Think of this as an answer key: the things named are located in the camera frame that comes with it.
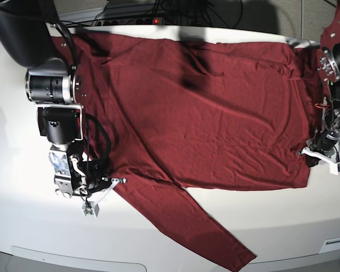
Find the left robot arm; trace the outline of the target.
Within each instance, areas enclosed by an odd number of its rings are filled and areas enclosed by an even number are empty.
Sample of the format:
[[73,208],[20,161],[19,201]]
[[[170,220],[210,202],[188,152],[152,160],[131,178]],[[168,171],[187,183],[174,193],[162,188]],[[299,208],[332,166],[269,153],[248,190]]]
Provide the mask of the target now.
[[298,155],[307,157],[309,167],[320,161],[327,163],[329,172],[337,175],[340,173],[340,1],[331,25],[321,35],[317,60],[326,102],[315,107],[323,110],[324,119],[321,129],[306,141]]

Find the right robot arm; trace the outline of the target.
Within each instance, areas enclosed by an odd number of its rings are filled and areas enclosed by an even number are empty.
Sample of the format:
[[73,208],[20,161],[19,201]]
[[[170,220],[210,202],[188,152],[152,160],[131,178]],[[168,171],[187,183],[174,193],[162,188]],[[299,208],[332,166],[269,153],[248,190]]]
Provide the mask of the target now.
[[91,196],[105,196],[126,179],[110,177],[110,139],[77,101],[81,81],[70,31],[43,1],[0,1],[0,42],[27,70],[25,92],[36,104],[40,135],[51,144],[56,193],[80,197],[83,213],[97,215]]

